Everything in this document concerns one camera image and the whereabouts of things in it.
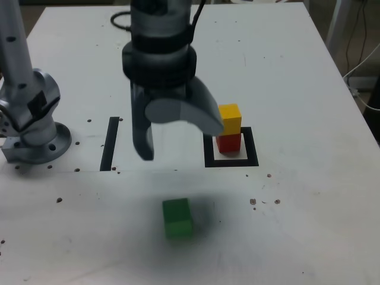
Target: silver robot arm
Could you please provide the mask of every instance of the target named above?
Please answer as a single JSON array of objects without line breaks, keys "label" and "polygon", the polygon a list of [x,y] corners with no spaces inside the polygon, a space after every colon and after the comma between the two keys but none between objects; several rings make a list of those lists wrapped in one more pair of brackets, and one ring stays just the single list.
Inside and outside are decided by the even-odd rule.
[{"label": "silver robot arm", "polygon": [[54,122],[52,113],[60,94],[47,73],[31,67],[17,0],[0,1],[0,131],[8,162],[46,163],[61,156],[71,144],[69,129]]},{"label": "silver robot arm", "polygon": [[[124,28],[132,40],[122,62],[131,82],[133,142],[144,160],[154,157],[152,122],[185,120],[207,134],[223,131],[215,100],[195,77],[197,56],[190,46],[204,2],[190,24],[191,0],[132,0],[131,27]],[[56,159],[70,146],[71,134],[52,118],[60,99],[57,83],[32,69],[17,0],[0,2],[0,68],[5,157],[26,163]]]}]

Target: black line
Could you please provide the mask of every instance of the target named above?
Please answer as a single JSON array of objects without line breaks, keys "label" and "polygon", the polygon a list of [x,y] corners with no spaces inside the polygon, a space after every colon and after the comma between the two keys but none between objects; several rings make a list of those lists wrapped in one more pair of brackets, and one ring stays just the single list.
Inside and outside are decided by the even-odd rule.
[{"label": "black line", "polygon": [[213,137],[203,135],[204,167],[214,167]]},{"label": "black line", "polygon": [[210,135],[203,135],[204,167],[248,167],[259,166],[257,158],[254,136],[251,127],[244,126],[240,129],[244,136],[247,159],[214,159],[213,138]]},{"label": "black line", "polygon": [[119,117],[110,117],[107,129],[106,142],[104,143],[100,171],[110,171],[112,166],[113,151],[115,150],[116,136],[118,134]]}]

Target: green cube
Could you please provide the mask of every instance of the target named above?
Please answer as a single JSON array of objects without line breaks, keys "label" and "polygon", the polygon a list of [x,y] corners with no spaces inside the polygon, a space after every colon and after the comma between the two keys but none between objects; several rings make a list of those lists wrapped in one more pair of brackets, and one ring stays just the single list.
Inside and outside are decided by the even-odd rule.
[{"label": "green cube", "polygon": [[192,219],[187,198],[163,201],[162,210],[168,239],[186,239],[192,236]]}]

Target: wooden block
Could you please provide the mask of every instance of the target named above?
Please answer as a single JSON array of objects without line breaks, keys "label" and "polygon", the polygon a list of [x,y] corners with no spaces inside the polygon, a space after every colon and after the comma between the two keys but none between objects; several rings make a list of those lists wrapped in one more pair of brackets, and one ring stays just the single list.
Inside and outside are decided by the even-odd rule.
[{"label": "wooden block", "polygon": [[219,105],[219,112],[224,126],[224,131],[220,135],[240,134],[242,115],[237,104]]},{"label": "wooden block", "polygon": [[240,151],[241,140],[242,134],[220,135],[216,137],[216,144],[220,153],[231,153],[232,151]]},{"label": "wooden block", "polygon": [[168,239],[183,239],[192,236],[192,218],[187,198],[162,202],[165,234]]}]

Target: stacked cubes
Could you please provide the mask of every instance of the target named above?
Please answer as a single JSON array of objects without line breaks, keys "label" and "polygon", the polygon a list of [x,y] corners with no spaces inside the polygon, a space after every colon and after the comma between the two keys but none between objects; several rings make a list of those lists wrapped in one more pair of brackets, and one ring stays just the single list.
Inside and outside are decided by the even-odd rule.
[{"label": "stacked cubes", "polygon": [[242,115],[237,104],[219,105],[224,131],[216,137],[220,153],[240,151]]}]

